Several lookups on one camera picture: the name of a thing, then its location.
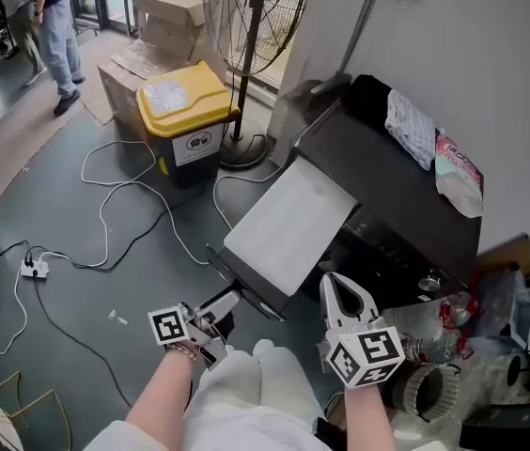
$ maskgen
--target yellow trash bin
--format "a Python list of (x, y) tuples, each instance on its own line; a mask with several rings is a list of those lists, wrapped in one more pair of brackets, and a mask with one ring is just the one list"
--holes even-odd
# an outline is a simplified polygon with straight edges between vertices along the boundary
[(137, 103), (161, 169), (176, 187), (217, 174), (225, 122), (240, 109), (205, 62), (146, 80)]

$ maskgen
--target black shoe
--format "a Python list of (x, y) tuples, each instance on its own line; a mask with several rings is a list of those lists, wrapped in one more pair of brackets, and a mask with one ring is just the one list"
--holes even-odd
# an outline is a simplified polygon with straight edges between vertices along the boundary
[(60, 117), (67, 112), (70, 107), (81, 97), (81, 92), (77, 89), (73, 92), (70, 97), (66, 99), (60, 99), (60, 102), (55, 107), (55, 116)]

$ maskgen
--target power strip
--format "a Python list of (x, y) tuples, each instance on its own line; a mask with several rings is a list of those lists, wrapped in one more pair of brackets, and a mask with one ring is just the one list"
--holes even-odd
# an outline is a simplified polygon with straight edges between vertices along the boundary
[(25, 277), (32, 277), (34, 279), (47, 279), (48, 278), (48, 263), (43, 260), (34, 260), (31, 264), (21, 261), (21, 275)]

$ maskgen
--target white wall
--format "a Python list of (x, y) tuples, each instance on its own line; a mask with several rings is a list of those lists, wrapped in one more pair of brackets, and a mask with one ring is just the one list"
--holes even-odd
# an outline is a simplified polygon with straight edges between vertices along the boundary
[[(282, 93), (334, 74), (362, 2), (309, 0)], [(480, 250), (530, 234), (530, 0), (378, 0), (348, 72), (399, 89), (484, 173)]]

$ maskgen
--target blue jeans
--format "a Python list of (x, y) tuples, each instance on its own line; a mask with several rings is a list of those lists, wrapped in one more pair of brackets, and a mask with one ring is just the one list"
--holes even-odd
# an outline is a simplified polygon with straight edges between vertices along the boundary
[(70, 26), (70, 0), (61, 0), (43, 10), (39, 50), (58, 85), (58, 95), (66, 99), (77, 88), (73, 79), (83, 77), (75, 33)]

